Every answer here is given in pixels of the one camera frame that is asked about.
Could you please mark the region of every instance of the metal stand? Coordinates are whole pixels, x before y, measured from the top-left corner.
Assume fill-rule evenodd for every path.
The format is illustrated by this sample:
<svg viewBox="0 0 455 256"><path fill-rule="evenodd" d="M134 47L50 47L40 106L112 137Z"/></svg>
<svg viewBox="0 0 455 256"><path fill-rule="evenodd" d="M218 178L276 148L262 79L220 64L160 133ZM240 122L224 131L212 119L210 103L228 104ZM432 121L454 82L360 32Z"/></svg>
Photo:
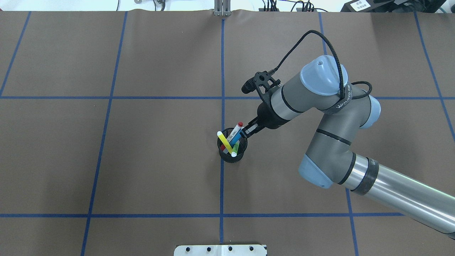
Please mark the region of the metal stand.
<svg viewBox="0 0 455 256"><path fill-rule="evenodd" d="M213 9L215 16L230 16L231 15L231 0L215 0L215 8Z"/></svg>

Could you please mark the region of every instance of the white label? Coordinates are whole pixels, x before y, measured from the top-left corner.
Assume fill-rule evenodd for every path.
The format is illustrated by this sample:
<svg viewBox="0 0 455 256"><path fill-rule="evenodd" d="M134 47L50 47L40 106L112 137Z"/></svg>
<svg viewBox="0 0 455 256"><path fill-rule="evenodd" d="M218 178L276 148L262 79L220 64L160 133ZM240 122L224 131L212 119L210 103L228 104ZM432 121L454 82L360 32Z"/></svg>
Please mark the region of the white label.
<svg viewBox="0 0 455 256"><path fill-rule="evenodd" d="M351 6L352 6L352 8L354 8L355 11L365 10L368 7L371 7L371 5L369 5L367 0L361 0L361 1L354 2L351 4Z"/></svg>

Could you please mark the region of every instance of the grid line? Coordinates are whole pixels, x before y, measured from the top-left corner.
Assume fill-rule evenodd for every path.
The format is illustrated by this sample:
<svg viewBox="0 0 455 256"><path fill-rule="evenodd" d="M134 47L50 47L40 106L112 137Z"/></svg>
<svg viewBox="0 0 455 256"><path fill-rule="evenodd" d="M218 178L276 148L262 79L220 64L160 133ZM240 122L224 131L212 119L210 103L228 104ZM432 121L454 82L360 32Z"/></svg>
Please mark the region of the grid line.
<svg viewBox="0 0 455 256"><path fill-rule="evenodd" d="M111 112L111 106L112 106L112 96L114 95L115 82L116 82L116 77L117 77L117 69L118 69L118 63L120 61L121 46L123 44L123 36L125 34L125 26L126 26L127 17L128 17L128 12L126 11L125 15L123 17L123 26L122 26L121 34L120 34L120 43L119 43L119 46L118 46L117 59L116 59L115 68L114 68L114 74L112 76L111 95L110 95L110 98L109 98L109 102L107 104L106 119L104 121L103 135L101 137L101 144L100 144L100 152L98 154L98 162L96 164L95 178L94 178L94 181L93 181L93 187L92 187L92 191L91 191L90 205L89 205L89 208L88 208L88 216L87 216L86 228L85 228L85 232L84 232L84 239L83 239L83 242L82 242L81 256L84 256L85 248L86 248L86 245L87 245L88 231L89 231L89 228L90 228L90 220L91 220L91 214L92 214L92 210L93 210L93 202L95 201L96 185L98 183L98 174L100 173L101 158L102 158L102 155L103 155L104 141L106 139L107 125L109 123L109 114Z"/></svg>
<svg viewBox="0 0 455 256"><path fill-rule="evenodd" d="M389 97L375 96L378 100L455 100L455 97ZM134 99L156 99L156 100L260 100L260 97L244 96L0 96L0 99L45 99L45 100L70 100L70 99L114 99L114 100L134 100Z"/></svg>
<svg viewBox="0 0 455 256"><path fill-rule="evenodd" d="M224 92L224 19L221 19L221 130L224 130L225 92ZM224 161L220 159L220 244L224 240Z"/></svg>
<svg viewBox="0 0 455 256"><path fill-rule="evenodd" d="M455 133L454 133L454 129L453 129L453 126L452 126L452 122L450 121L449 113L447 112L447 109L445 108L445 103L444 103L444 100L442 98L441 89L439 88L438 80L436 79L436 75L435 75L435 72L433 70L433 65L431 64L430 57L428 56L428 52L426 50L424 38L422 36L422 30L420 29L419 18L417 17L417 12L414 12L414 18L415 18L415 24L417 25L417 30L419 32L420 42L421 42L422 48L424 50L425 58L426 58L426 60L428 62L428 67L430 68L431 76L433 77L433 81L435 82L436 90L438 91L438 95L439 95L439 99L441 101L442 109L444 110L444 115L445 115L445 118L447 119L447 123L449 125L450 132L452 133L452 138L455 141Z"/></svg>
<svg viewBox="0 0 455 256"><path fill-rule="evenodd" d="M91 214L90 218L327 218L327 217L396 217L404 216L399 212L365 213L182 213L182 214ZM5 213L0 218L87 218L88 214L36 214Z"/></svg>
<svg viewBox="0 0 455 256"><path fill-rule="evenodd" d="M321 34L324 35L324 24L322 22L322 16L321 16L320 12L318 12L318 16L319 16L319 25L321 27ZM327 54L327 49L325 48L324 40L322 40L322 45L324 47L324 54L326 55ZM349 211L349 221L351 223L351 233L352 233L352 241L353 241L353 246L354 246L354 252L355 252L355 256L359 256L359 248L357 246L357 236L355 234L354 217L353 217L352 205L351 205L351 196L349 195L349 190L348 189L345 189L345 190L346 190L346 201L347 201L347 204L348 204L348 211Z"/></svg>
<svg viewBox="0 0 455 256"><path fill-rule="evenodd" d="M20 33L19 40L17 41L16 48L14 49L13 56L11 57L10 64L8 66L8 70L6 71L5 78L3 79L3 83L0 88L0 96L3 94L3 90L6 86L6 81L8 80L8 76L10 75L11 68L13 67L14 59L16 58L17 51L19 50L20 42L22 41L22 37L24 36L25 29L27 28L28 21L30 19L31 11L27 14L27 18L24 23L24 27L22 28L22 32Z"/></svg>

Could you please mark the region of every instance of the pen holder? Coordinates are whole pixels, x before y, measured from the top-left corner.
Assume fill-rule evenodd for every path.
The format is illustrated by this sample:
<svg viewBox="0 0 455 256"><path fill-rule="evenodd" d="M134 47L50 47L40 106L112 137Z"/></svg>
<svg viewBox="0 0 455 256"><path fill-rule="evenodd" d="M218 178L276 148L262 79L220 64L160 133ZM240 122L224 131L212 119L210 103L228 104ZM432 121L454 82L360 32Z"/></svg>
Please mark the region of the pen holder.
<svg viewBox="0 0 455 256"><path fill-rule="evenodd" d="M232 130L234 130L234 128L227 128L227 129L224 129L222 131L222 133L227 138ZM218 152L220 153L221 159L223 159L227 163L236 163L236 162L240 161L240 159L242 159L243 153L245 152L245 150L247 149L247 146L248 146L248 140L242 136L240 137L240 143L238 145L238 151L237 151L236 157L232 157L231 154L229 154L229 153L225 154L220 149L221 145L223 145L223 143L221 142L220 139L217 139L217 145L218 145Z"/></svg>

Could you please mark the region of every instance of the blue marker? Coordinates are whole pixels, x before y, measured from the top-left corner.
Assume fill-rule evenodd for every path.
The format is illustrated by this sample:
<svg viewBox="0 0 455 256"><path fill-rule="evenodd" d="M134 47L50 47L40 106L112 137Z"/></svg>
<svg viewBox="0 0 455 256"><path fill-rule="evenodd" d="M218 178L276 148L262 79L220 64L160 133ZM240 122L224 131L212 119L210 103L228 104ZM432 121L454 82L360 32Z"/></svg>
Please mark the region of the blue marker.
<svg viewBox="0 0 455 256"><path fill-rule="evenodd" d="M235 143L240 140L240 132L238 132L233 138L232 140L229 142L229 145L231 145L231 147L233 147L235 145Z"/></svg>

